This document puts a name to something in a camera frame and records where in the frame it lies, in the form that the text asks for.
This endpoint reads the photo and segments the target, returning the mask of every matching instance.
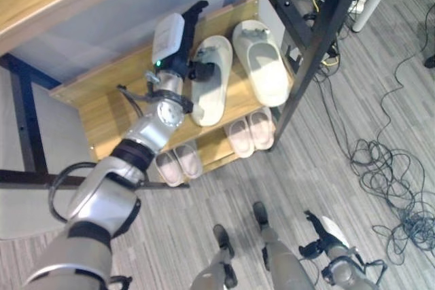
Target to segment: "black rubber joint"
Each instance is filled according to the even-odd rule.
[[[123,139],[115,147],[110,156],[120,158],[140,171],[146,171],[154,159],[154,152],[142,144],[130,139]]]

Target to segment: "shoe rack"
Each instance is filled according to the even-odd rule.
[[[256,19],[258,0],[242,0],[205,16],[196,27],[194,47],[211,35],[224,35],[230,39],[233,28],[242,20]],[[73,105],[80,113],[89,149],[95,160],[108,156],[120,142],[123,134],[137,119],[135,112],[116,90],[118,84],[138,94],[145,92],[143,73],[151,69],[151,44],[144,45],[121,58],[97,67],[53,89],[50,95]],[[289,70],[290,85],[293,74]],[[190,81],[186,79],[186,96],[190,94]],[[196,125],[190,115],[173,134],[164,151],[196,140],[204,173],[236,160],[238,157],[228,142],[223,126],[261,108],[247,75],[234,54],[222,119],[214,126]]]

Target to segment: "power strip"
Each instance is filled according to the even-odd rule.
[[[361,14],[364,10],[364,5],[366,4],[366,0],[352,1],[351,7],[347,10],[348,13],[352,14]]]

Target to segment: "slipper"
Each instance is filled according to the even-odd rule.
[[[232,149],[240,158],[248,158],[252,155],[255,147],[245,117],[225,125],[224,130]]]
[[[257,20],[245,20],[232,32],[232,44],[258,101],[282,105],[290,93],[287,69],[271,31]]]
[[[190,141],[174,149],[175,156],[184,174],[189,179],[195,179],[203,173],[203,163],[196,150],[195,141]]]
[[[156,156],[155,165],[164,182],[171,187],[176,187],[184,182],[183,171],[172,151]]]
[[[224,114],[226,89],[232,66],[232,46],[227,38],[206,38],[196,50],[194,61],[215,64],[213,75],[206,81],[192,81],[194,111],[192,119],[199,126],[217,124]]]
[[[247,116],[252,141],[256,149],[270,149],[273,145],[275,125],[268,107],[263,107]]]

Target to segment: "white wall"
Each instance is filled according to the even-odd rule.
[[[106,0],[12,53],[61,81],[107,62],[152,37],[159,19],[198,0]],[[208,0],[211,12],[236,0]]]
[[[43,148],[50,173],[90,160],[78,112],[33,86]],[[0,169],[24,170],[16,125],[10,74],[0,68]],[[56,207],[66,209],[72,191],[60,191]],[[48,212],[47,190],[0,189],[0,240],[20,238],[60,227]]]

